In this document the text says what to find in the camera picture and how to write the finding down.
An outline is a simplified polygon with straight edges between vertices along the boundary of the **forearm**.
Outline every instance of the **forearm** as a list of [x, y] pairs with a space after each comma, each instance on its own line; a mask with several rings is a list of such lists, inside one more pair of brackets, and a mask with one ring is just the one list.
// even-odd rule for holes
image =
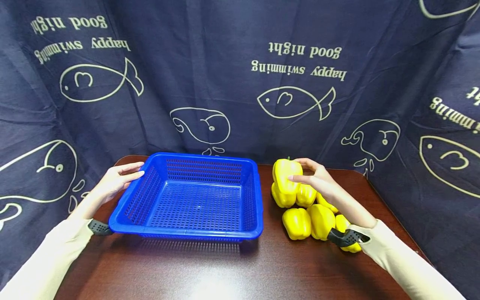
[[374, 228], [350, 225], [370, 238], [361, 243], [363, 252], [385, 269], [415, 300], [457, 300], [464, 297], [428, 262], [402, 242], [382, 221]]
[[90, 220], [71, 218], [53, 228], [0, 291], [0, 299], [53, 299], [70, 265], [93, 234], [88, 228], [89, 222]]
[[335, 196], [328, 199], [347, 220], [360, 227], [373, 228], [377, 224], [374, 216], [339, 185]]

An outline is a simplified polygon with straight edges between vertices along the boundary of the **printed fish drawing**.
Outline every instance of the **printed fish drawing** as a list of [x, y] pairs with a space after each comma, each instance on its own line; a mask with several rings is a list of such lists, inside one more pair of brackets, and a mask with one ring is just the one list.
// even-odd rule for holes
[[[461, 14], [461, 13], [464, 13], [464, 12], [472, 11], [472, 13], [470, 14], [470, 17], [469, 17], [469, 18], [471, 18], [479, 7], [478, 0], [470, 0], [470, 3], [472, 5], [470, 5], [468, 7], [465, 7], [465, 8], [456, 10], [456, 11], [439, 13], [439, 12], [432, 12], [431, 10], [435, 9], [437, 7], [444, 7], [445, 4], [442, 5], [442, 4], [439, 3], [438, 0], [435, 0], [435, 1], [432, 1], [431, 6], [429, 8], [427, 8], [426, 5], [425, 5], [425, 1], [426, 0], [419, 0], [419, 5], [420, 5], [420, 9], [421, 9], [421, 12], [423, 13], [423, 15], [425, 17], [429, 18], [429, 19], [442, 19], [442, 18], [447, 18], [447, 17], [454, 16], [454, 15], [457, 15], [457, 14]], [[448, 1], [446, 4], [449, 4], [449, 3], [452, 4], [453, 6], [458, 6], [456, 1]]]
[[129, 83], [137, 96], [144, 92], [144, 83], [138, 77], [137, 68], [125, 58], [122, 72], [101, 65], [82, 63], [67, 68], [60, 76], [60, 91], [74, 102], [95, 102], [117, 93]]
[[[341, 140], [342, 145], [356, 145], [360, 142], [360, 150], [369, 154], [376, 161], [385, 161], [395, 149], [396, 143], [400, 137], [400, 127], [390, 120], [373, 119], [357, 127], [349, 137]], [[364, 176], [368, 177], [368, 172], [373, 172], [375, 163], [373, 159], [363, 158], [353, 164], [355, 167], [361, 167], [369, 163], [365, 168]]]
[[[170, 117], [180, 133], [185, 130], [197, 141], [216, 145], [221, 144], [230, 136], [230, 121], [221, 111], [206, 108], [184, 107], [170, 112]], [[209, 147], [203, 155], [224, 153], [220, 147]]]
[[[260, 107], [272, 118], [290, 119], [315, 109], [319, 111], [319, 121], [326, 119], [332, 112], [332, 103], [336, 98], [334, 87], [320, 99], [295, 86], [281, 86], [269, 89], [257, 97]], [[320, 103], [325, 100], [326, 112]]]
[[[77, 175], [77, 154], [67, 142], [53, 140], [45, 143], [0, 167], [0, 176], [8, 178], [10, 174], [23, 174], [28, 185], [22, 188], [22, 194], [0, 194], [0, 230], [6, 221], [12, 220], [22, 213], [22, 206], [18, 203], [7, 203], [5, 200], [26, 200], [35, 203], [51, 203], [62, 199], [70, 191], [79, 192], [85, 186], [82, 179], [73, 186]], [[48, 190], [55, 190], [55, 194], [41, 195], [39, 186], [48, 185]], [[70, 196], [68, 211], [71, 213], [77, 206], [78, 200]]]
[[427, 170], [446, 185], [480, 198], [480, 153], [435, 135], [420, 138], [420, 158]]

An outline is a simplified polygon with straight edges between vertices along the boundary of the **dark blue backdrop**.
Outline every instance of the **dark blue backdrop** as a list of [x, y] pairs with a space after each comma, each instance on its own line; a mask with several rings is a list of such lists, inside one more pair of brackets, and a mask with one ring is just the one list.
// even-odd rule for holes
[[478, 2], [0, 4], [0, 287], [122, 156], [306, 156], [368, 177], [465, 296]]

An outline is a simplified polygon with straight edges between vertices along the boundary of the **fish tail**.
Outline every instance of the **fish tail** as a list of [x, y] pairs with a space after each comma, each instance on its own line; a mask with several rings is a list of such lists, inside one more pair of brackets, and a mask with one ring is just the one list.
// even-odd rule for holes
[[22, 207], [17, 203], [7, 203], [2, 209], [0, 209], [0, 223], [12, 220], [22, 213]]
[[[331, 94], [331, 99], [330, 99], [330, 102], [328, 102], [328, 104], [327, 104], [326, 114], [323, 115], [323, 114], [322, 114], [322, 107], [320, 106], [320, 102], [322, 102], [322, 101], [323, 101], [325, 98], [327, 98], [330, 94]], [[330, 89], [330, 91], [328, 91], [328, 93], [327, 93], [322, 99], [320, 99], [320, 101], [317, 102], [318, 109], [320, 110], [320, 119], [319, 119], [319, 121], [326, 119], [326, 118], [330, 115], [330, 113], [332, 112], [332, 103], [335, 101], [335, 99], [336, 99], [336, 90], [335, 90], [335, 88], [332, 86], [332, 88]]]
[[144, 83], [138, 77], [137, 68], [135, 65], [125, 57], [125, 71], [123, 73], [125, 80], [132, 85], [133, 89], [137, 93], [138, 96], [143, 94], [144, 92]]

